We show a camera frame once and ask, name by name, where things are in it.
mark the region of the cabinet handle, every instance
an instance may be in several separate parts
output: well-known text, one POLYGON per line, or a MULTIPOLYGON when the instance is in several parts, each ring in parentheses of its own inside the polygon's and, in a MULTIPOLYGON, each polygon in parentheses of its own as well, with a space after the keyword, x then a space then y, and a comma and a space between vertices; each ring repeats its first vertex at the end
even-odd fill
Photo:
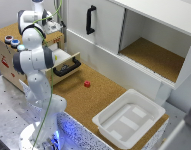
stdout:
POLYGON ((91 15, 92 15, 91 13, 94 10, 96 10, 96 7, 92 5, 91 8, 89 8, 87 11, 87 26, 86 26, 87 35, 95 32, 95 30, 91 28, 91 15))
POLYGON ((62 77, 62 76, 65 76, 66 74, 68 74, 69 72, 73 71, 74 69, 80 67, 81 63, 75 57, 73 57, 72 61, 75 64, 65 70, 58 71, 56 68, 53 68, 53 72, 55 73, 55 75, 58 77, 62 77))

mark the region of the sink basin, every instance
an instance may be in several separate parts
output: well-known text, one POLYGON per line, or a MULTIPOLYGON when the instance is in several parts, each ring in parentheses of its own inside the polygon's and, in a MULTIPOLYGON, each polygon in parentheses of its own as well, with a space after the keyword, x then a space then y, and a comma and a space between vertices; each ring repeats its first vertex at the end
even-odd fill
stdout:
POLYGON ((131 89, 97 114, 93 122, 117 147, 131 149, 164 113, 164 108, 131 89))

